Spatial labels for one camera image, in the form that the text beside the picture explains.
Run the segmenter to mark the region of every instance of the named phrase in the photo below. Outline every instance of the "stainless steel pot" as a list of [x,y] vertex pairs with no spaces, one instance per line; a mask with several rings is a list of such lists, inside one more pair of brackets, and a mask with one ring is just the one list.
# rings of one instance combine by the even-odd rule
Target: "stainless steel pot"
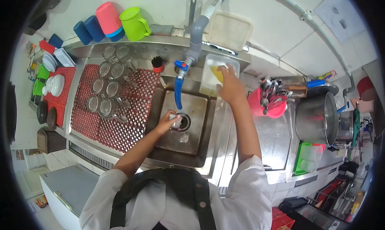
[[295,130],[301,141],[333,145],[338,132],[333,94],[328,92],[300,102],[296,108]]
[[353,139],[354,111],[340,113],[336,142],[348,144]]

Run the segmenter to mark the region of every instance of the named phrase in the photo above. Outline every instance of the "white shirt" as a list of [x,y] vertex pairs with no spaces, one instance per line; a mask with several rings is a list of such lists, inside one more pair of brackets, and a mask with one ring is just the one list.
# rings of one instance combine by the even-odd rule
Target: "white shirt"
[[[84,230],[109,229],[115,194],[127,181],[118,169],[104,172],[80,214]],[[217,230],[270,230],[272,203],[262,160],[257,156],[245,160],[232,176],[226,197],[209,184],[210,205]],[[126,227],[111,230],[151,230],[160,222],[168,230],[199,230],[197,213],[180,204],[164,183],[149,183],[126,205]]]

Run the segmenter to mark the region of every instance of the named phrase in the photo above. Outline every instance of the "pink cup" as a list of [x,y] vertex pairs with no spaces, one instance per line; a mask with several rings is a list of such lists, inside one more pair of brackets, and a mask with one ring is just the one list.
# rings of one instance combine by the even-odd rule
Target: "pink cup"
[[247,98],[247,101],[250,105],[251,113],[254,116],[268,116],[270,118],[278,118],[283,115],[283,113],[286,110],[286,102],[283,102],[277,107],[274,107],[272,109],[269,109],[267,111],[267,115],[263,114],[263,107],[261,106],[261,89],[258,88],[254,90],[249,97]]
[[113,34],[122,26],[122,21],[112,2],[100,5],[95,13],[105,35]]

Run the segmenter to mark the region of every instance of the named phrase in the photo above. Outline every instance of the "hand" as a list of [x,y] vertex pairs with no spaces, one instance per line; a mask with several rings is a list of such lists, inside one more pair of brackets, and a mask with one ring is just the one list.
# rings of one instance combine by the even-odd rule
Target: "hand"
[[158,125],[155,127],[154,131],[156,131],[159,135],[163,135],[166,133],[172,126],[174,122],[176,122],[178,119],[180,119],[180,115],[177,115],[172,120],[169,120],[169,115],[174,114],[176,115],[176,112],[173,110],[169,110],[159,121]]
[[246,99],[246,88],[242,82],[235,76],[234,68],[231,64],[219,66],[218,71],[223,75],[223,87],[217,84],[219,96],[221,96],[231,106],[235,105],[239,100]]

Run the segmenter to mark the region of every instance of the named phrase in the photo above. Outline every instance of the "black apron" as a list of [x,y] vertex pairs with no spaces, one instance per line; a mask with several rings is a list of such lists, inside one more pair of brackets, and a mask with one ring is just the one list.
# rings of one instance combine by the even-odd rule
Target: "black apron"
[[193,169],[152,169],[133,175],[113,199],[110,228],[125,226],[127,203],[153,180],[163,181],[181,204],[198,213],[201,230],[216,230],[210,206],[209,182]]

